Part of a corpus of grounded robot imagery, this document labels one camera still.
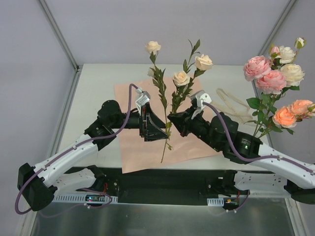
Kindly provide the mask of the pink wrapping paper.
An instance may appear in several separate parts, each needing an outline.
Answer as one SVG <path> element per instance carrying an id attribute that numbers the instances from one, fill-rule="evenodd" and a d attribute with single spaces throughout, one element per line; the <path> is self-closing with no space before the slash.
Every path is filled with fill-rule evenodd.
<path id="1" fill-rule="evenodd" d="M 141 87 L 150 94 L 150 106 L 153 112 L 165 122 L 163 107 L 158 96 L 158 88 L 153 85 L 152 79 L 131 83 Z M 129 84 L 130 82 L 114 86 L 115 100 L 119 103 L 123 112 L 126 112 L 128 107 Z M 124 129 L 118 136 L 123 173 L 160 168 L 191 159 L 216 155 L 212 148 L 193 134 L 190 133 L 186 137 L 181 137 L 174 126 L 172 126 L 171 131 L 170 144 L 173 149 L 165 151 L 163 162 L 161 162 L 165 140 L 145 142 L 139 136 L 138 129 Z"/>

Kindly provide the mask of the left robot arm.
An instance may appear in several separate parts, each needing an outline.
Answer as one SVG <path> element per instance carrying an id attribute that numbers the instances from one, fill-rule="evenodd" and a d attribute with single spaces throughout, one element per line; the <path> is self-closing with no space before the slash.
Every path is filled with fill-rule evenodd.
<path id="1" fill-rule="evenodd" d="M 64 192 L 81 188 L 99 191 L 104 186 L 104 179 L 96 166 L 72 174 L 66 171 L 109 145 L 117 137 L 115 129 L 137 129 L 145 142 L 151 142 L 166 139 L 165 128 L 149 102 L 141 105 L 137 112 L 123 113 L 117 101 L 105 101 L 96 120 L 72 145 L 34 166 L 25 163 L 19 168 L 18 197 L 26 200 L 29 210 L 39 211 Z"/>

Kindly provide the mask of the cream white rose stem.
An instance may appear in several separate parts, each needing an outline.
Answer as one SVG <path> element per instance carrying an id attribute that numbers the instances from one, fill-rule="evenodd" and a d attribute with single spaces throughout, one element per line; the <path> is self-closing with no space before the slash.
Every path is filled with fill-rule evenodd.
<path id="1" fill-rule="evenodd" d="M 295 64 L 298 53 L 306 46 L 306 39 L 298 37 L 295 39 L 294 48 L 276 46 L 271 44 L 269 57 L 271 59 L 272 70 L 280 71 L 286 79 L 286 90 L 299 90 L 301 81 L 304 79 L 305 72 L 301 66 Z"/>

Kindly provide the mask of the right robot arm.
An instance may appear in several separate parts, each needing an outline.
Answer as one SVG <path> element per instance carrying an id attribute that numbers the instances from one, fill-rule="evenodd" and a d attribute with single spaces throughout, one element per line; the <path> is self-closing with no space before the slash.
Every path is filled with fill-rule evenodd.
<path id="1" fill-rule="evenodd" d="M 233 194 L 239 190 L 259 189 L 287 193 L 292 199 L 315 203 L 315 166 L 285 155 L 248 133 L 238 131 L 238 123 L 223 112 L 206 121 L 202 113 L 187 109 L 171 114 L 168 119 L 182 137 L 189 134 L 210 146 L 224 157 L 238 164 L 264 168 L 269 174 L 257 177 L 237 172 L 221 183 L 222 190 Z"/>

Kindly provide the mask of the artificial rose bouquet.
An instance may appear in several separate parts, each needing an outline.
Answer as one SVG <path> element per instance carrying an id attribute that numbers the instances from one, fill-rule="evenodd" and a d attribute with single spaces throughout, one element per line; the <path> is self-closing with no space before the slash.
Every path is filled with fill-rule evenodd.
<path id="1" fill-rule="evenodd" d="M 182 70 L 175 72 L 170 78 L 165 78 L 165 69 L 157 66 L 157 57 L 161 50 L 161 45 L 156 41 L 150 41 L 145 46 L 145 50 L 149 53 L 152 63 L 148 75 L 152 78 L 153 85 L 158 89 L 158 96 L 163 107 L 166 125 L 165 132 L 168 135 L 164 143 L 161 161 L 164 159 L 165 151 L 173 149 L 170 144 L 172 124 L 167 116 L 178 111 L 186 98 L 192 94 L 192 86 L 196 78 L 203 75 L 213 66 L 211 58 L 198 51 L 201 45 L 200 40 L 197 40 L 195 44 L 190 41 L 189 44 L 189 58 L 184 60 Z"/>

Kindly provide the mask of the pink rose stem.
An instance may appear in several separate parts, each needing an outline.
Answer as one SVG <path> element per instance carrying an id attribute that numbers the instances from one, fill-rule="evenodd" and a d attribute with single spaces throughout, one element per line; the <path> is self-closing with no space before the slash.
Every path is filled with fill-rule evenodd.
<path id="1" fill-rule="evenodd" d="M 272 130 L 273 122 L 271 116 L 277 110 L 274 104 L 282 96 L 286 86 L 285 76 L 279 71 L 281 67 L 281 47 L 271 46 L 269 57 L 256 56 L 248 60 L 243 67 L 245 79 L 253 82 L 261 92 L 257 98 L 257 105 L 252 102 L 253 98 L 247 100 L 249 106 L 255 109 L 253 116 L 257 117 L 254 136 L 263 137 Z"/>

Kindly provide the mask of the peach rose stem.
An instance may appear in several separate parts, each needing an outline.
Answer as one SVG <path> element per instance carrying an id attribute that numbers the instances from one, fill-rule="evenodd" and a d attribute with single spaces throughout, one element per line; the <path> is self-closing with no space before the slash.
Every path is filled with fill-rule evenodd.
<path id="1" fill-rule="evenodd" d="M 249 98 L 248 105 L 254 109 L 252 117 L 246 123 L 253 123 L 255 130 L 253 135 L 261 138 L 270 132 L 281 133 L 286 130 L 294 134 L 292 130 L 297 123 L 315 116 L 315 103 L 310 100 L 296 100 L 293 103 L 276 108 L 273 97 L 267 99 Z"/>

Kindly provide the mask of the cream ribbon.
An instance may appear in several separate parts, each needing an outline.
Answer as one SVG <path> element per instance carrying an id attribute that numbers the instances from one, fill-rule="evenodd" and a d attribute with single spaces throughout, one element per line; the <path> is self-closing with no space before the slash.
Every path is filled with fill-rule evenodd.
<path id="1" fill-rule="evenodd" d="M 246 105 L 242 100 L 235 97 L 233 94 L 229 93 L 222 88 L 216 90 L 217 95 L 224 103 L 224 105 L 212 101 L 212 105 L 219 111 L 225 114 L 231 115 L 237 122 L 245 124 L 247 121 L 252 120 L 252 115 L 250 114 L 250 107 Z"/>

